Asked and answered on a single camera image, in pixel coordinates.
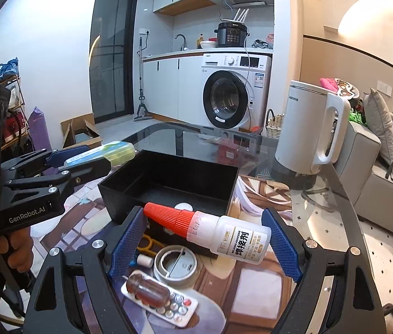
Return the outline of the left hand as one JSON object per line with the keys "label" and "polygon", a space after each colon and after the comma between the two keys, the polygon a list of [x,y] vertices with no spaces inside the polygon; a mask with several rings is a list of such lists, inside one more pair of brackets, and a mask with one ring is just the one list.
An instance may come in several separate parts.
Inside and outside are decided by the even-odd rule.
{"label": "left hand", "polygon": [[12,253],[8,257],[10,268],[19,272],[28,271],[33,264],[33,239],[30,236],[30,228],[12,232],[8,238],[0,237],[0,255],[7,254],[10,247],[12,248]]}

